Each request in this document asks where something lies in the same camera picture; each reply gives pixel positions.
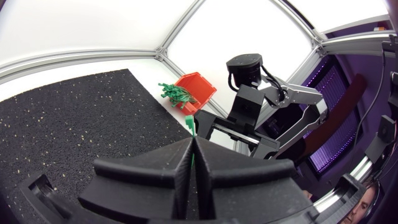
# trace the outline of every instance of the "person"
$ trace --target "person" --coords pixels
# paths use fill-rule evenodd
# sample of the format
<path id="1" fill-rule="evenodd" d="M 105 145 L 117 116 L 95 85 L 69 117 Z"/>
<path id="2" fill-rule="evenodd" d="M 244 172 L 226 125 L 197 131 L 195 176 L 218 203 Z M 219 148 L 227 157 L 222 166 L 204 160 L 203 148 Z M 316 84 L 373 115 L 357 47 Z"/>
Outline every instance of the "person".
<path id="1" fill-rule="evenodd" d="M 347 217 L 341 222 L 341 224 L 357 224 L 361 221 L 368 210 L 368 208 L 374 203 L 374 198 L 377 193 L 377 185 L 371 180 L 364 182 L 367 188 L 365 194 L 362 196 L 358 204 L 355 205 L 354 209 L 347 215 Z"/>

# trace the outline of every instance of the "cable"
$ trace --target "cable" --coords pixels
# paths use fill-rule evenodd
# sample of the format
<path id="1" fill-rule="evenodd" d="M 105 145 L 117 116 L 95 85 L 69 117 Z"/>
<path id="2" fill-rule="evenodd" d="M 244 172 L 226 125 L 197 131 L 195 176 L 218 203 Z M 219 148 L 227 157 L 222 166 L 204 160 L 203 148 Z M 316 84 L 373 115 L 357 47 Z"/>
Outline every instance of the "cable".
<path id="1" fill-rule="evenodd" d="M 390 169 L 388 169 L 387 172 L 379 178 L 379 180 L 381 180 L 383 177 L 385 177 L 385 176 L 391 171 L 391 169 L 394 168 L 394 166 L 397 164 L 397 161 L 398 161 L 398 160 L 395 161 L 395 163 L 390 167 Z"/>
<path id="2" fill-rule="evenodd" d="M 269 73 L 267 71 L 267 69 L 265 68 L 265 66 L 261 65 L 262 70 L 266 73 L 266 75 L 273 80 L 273 84 L 278 88 L 279 90 L 279 101 L 284 101 L 285 100 L 285 93 L 284 93 L 284 89 L 282 89 L 281 85 L 279 84 L 279 82 L 277 81 L 277 79 L 271 75 L 271 73 Z"/>
<path id="3" fill-rule="evenodd" d="M 229 87 L 230 87 L 233 91 L 238 92 L 238 89 L 236 89 L 234 86 L 232 86 L 232 73 L 229 73 L 229 76 L 228 76 L 228 85 L 229 85 Z"/>
<path id="4" fill-rule="evenodd" d="M 382 49 L 382 70 L 381 70 L 381 79 L 380 79 L 379 89 L 377 90 L 376 96 L 374 96 L 374 99 L 373 99 L 371 105 L 369 106 L 369 108 L 365 112 L 365 114 L 363 115 L 361 121 L 358 124 L 358 128 L 356 129 L 354 146 L 353 146 L 353 153 L 351 154 L 351 159 L 350 159 L 350 162 L 349 162 L 348 170 L 351 170 L 351 166 L 352 166 L 352 163 L 353 163 L 353 159 L 354 159 L 354 155 L 355 155 L 355 146 L 356 146 L 356 141 L 358 140 L 359 129 L 361 128 L 362 122 L 365 120 L 366 116 L 368 115 L 368 113 L 372 109 L 374 103 L 376 102 L 376 100 L 377 100 L 377 98 L 378 98 L 378 96 L 380 94 L 381 86 L 383 84 L 383 79 L 384 79 L 384 67 L 385 66 L 386 66 L 386 56 L 384 54 L 384 49 Z"/>

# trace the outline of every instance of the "white surface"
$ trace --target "white surface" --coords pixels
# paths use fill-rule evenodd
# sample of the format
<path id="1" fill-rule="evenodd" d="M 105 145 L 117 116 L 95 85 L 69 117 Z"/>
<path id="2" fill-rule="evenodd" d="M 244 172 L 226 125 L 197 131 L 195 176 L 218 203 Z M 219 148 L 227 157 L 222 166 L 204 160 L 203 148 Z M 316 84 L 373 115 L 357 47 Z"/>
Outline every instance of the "white surface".
<path id="1" fill-rule="evenodd" d="M 287 79 L 310 51 L 307 37 L 270 1 L 211 0 L 175 38 L 169 58 L 185 73 L 201 73 L 217 88 L 215 101 L 230 111 L 235 92 L 228 87 L 228 60 L 259 53 L 271 74 Z"/>
<path id="2" fill-rule="evenodd" d="M 7 0 L 0 65 L 52 52 L 153 50 L 193 0 Z"/>
<path id="3" fill-rule="evenodd" d="M 170 106 L 168 98 L 160 96 L 162 87 L 158 83 L 175 83 L 177 77 L 162 63 L 153 59 L 118 60 L 109 62 L 86 63 L 27 75 L 0 85 L 0 101 L 22 92 L 62 80 L 128 68 L 145 89 L 185 128 L 185 117 L 178 109 Z M 214 113 L 209 107 L 205 109 Z M 224 133 L 214 131 L 211 141 L 232 149 L 233 141 Z"/>
<path id="4" fill-rule="evenodd" d="M 388 15 L 383 0 L 289 0 L 319 32 Z"/>

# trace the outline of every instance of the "purple light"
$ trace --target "purple light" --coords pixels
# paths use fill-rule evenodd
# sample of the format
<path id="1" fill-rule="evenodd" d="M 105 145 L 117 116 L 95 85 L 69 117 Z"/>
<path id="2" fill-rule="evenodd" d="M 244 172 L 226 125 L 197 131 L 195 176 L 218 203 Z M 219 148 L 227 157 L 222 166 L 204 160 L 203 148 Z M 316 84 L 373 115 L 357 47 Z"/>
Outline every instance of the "purple light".
<path id="1" fill-rule="evenodd" d="M 324 58 L 322 66 L 318 66 L 304 83 L 308 83 L 307 86 L 313 83 L 320 72 L 324 70 L 328 62 L 330 62 L 329 58 Z M 327 74 L 315 86 L 315 89 L 322 93 L 329 110 L 332 110 L 336 106 L 346 91 L 343 77 L 344 74 L 341 74 L 335 66 L 332 66 Z M 333 161 L 339 158 L 341 153 L 350 147 L 357 126 L 358 118 L 355 113 L 352 112 L 332 137 L 310 156 L 310 160 L 318 173 L 324 171 Z"/>

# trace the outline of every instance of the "speckled black mat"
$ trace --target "speckled black mat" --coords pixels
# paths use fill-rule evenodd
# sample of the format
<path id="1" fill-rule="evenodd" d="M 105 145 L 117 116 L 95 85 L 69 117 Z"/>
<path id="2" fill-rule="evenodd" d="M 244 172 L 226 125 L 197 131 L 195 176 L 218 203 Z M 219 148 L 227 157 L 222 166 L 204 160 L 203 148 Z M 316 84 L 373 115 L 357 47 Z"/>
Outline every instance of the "speckled black mat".
<path id="1" fill-rule="evenodd" d="M 189 136 L 129 70 L 36 88 L 0 102 L 0 193 L 21 223 L 43 223 L 18 188 L 35 171 L 78 203 L 95 158 L 136 156 Z"/>

